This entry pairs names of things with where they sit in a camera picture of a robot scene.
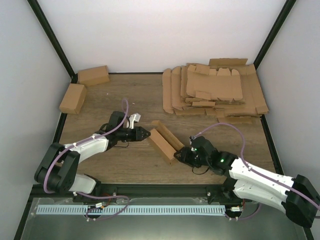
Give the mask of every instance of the purple cable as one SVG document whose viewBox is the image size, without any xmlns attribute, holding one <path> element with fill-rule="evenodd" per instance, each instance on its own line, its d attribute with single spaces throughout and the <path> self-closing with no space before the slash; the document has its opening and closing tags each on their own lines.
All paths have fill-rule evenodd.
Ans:
<svg viewBox="0 0 320 240">
<path fill-rule="evenodd" d="M 245 150 L 245 145 L 246 145 L 246 140 L 245 140 L 245 136 L 242 134 L 242 132 L 236 128 L 235 126 L 233 126 L 232 124 L 229 124 L 229 123 L 223 123 L 223 122 L 219 122 L 219 123 L 215 123 L 215 124 L 212 124 L 211 126 L 208 126 L 207 128 L 205 128 L 203 131 L 199 132 L 197 135 L 193 136 L 194 138 L 198 137 L 199 135 L 203 134 L 204 132 L 206 132 L 207 130 L 213 128 L 213 127 L 216 127 L 218 125 L 226 125 L 226 126 L 229 126 L 233 129 L 235 129 L 241 136 L 242 138 L 242 147 L 241 147 L 241 151 L 240 151 L 240 157 L 241 157 L 241 160 L 243 162 L 243 164 L 246 166 L 247 169 L 249 169 L 249 171 L 252 171 L 253 173 L 259 175 L 260 177 L 263 177 L 265 179 L 268 179 L 269 181 L 275 183 L 275 184 L 278 184 L 292 192 L 294 192 L 295 194 L 298 194 L 300 197 L 304 198 L 305 200 L 307 200 L 309 203 L 311 203 L 313 206 L 316 207 L 316 209 L 318 209 L 318 211 L 320 211 L 320 205 L 318 205 L 317 203 L 315 203 L 311 198 L 309 198 L 308 196 L 306 196 L 305 194 L 303 194 L 302 192 L 290 187 L 290 186 L 287 186 L 285 185 L 284 183 L 282 182 L 279 182 L 277 180 L 274 180 L 273 178 L 269 177 L 269 176 L 266 176 L 256 170 L 254 170 L 252 167 L 250 168 L 250 166 L 248 165 L 248 163 L 245 161 L 245 158 L 244 158 L 244 150 Z"/>
<path fill-rule="evenodd" d="M 127 119 L 128 112 L 129 112 L 129 103 L 128 103 L 128 100 L 127 100 L 126 98 L 123 98 L 123 99 L 122 99 L 122 103 L 121 103 L 122 109 L 124 109 L 124 105 L 123 105 L 124 102 L 125 102 L 125 104 L 126 104 L 126 109 L 125 109 L 125 114 L 124 114 L 124 118 L 122 119 L 122 121 L 121 121 L 121 122 L 119 123 L 119 125 L 116 126 L 114 129 L 112 129 L 112 130 L 110 130 L 110 131 L 102 134 L 101 136 L 97 137 L 97 139 L 98 139 L 98 138 L 101 138 L 101 137 L 104 137 L 104 136 L 107 136 L 108 134 L 113 133 L 114 131 L 116 131 L 118 128 L 120 128 L 120 127 L 124 124 L 125 120 Z M 83 140 L 80 140 L 80 141 L 76 142 L 75 144 L 76 144 L 76 145 L 81 145 L 81 144 L 84 144 L 84 143 L 86 143 L 86 142 L 88 142 L 88 141 L 90 141 L 90 140 L 92 140 L 92 139 L 93 139 L 93 138 L 90 136 L 90 137 L 87 137 L 87 138 L 85 138 L 85 139 L 83 139 Z M 71 145 L 71 146 L 65 148 L 62 152 L 59 153 L 58 156 L 56 156 L 56 158 L 55 158 L 55 159 L 53 160 L 53 162 L 51 163 L 50 167 L 48 168 L 48 171 L 46 172 L 46 175 L 45 175 L 45 178 L 44 178 L 44 182 L 43 182 L 43 190 L 44 190 L 45 193 L 47 193 L 47 194 L 53 194 L 53 193 L 54 193 L 54 191 L 49 191 L 48 188 L 47 188 L 49 175 L 50 175 L 52 169 L 54 168 L 55 164 L 58 162 L 58 160 L 59 160 L 68 150 L 73 149 L 74 147 L 75 147 L 74 145 Z"/>
<path fill-rule="evenodd" d="M 110 218 L 113 218 L 115 216 L 118 216 L 120 213 L 122 213 L 128 206 L 129 206 L 129 202 L 130 202 L 130 199 L 129 197 L 127 196 L 122 196 L 122 195 L 119 195 L 119 196 L 91 196 L 91 195 L 88 195 L 86 193 L 83 193 L 83 192 L 78 192 L 78 194 L 82 195 L 82 196 L 85 196 L 87 198 L 92 198 L 92 199 L 117 199 L 117 198 L 125 198 L 128 200 L 127 204 L 118 212 L 116 212 L 115 214 L 111 215 L 111 216 L 108 216 L 108 217 L 104 217 L 104 218 L 97 218 L 96 220 L 106 220 L 106 219 L 110 219 Z M 96 210 L 96 209 L 99 209 L 97 207 L 95 208 L 91 208 L 89 209 L 86 213 L 85 213 L 85 217 L 86 219 L 89 219 L 89 216 L 88 216 L 88 213 L 90 213 L 91 211 L 93 210 Z"/>
<path fill-rule="evenodd" d="M 239 221 L 239 220 L 248 220 L 248 219 L 254 217 L 254 216 L 257 215 L 257 213 L 260 211 L 261 206 L 262 206 L 262 204 L 259 203 L 259 204 L 258 204 L 258 208 L 254 211 L 254 213 L 252 213 L 251 215 L 246 216 L 246 217 L 238 218 L 237 221 Z M 226 213 L 224 214 L 224 216 L 225 216 L 226 218 L 228 218 L 228 219 L 232 219 L 232 218 L 231 218 L 230 216 L 228 216 Z"/>
</svg>

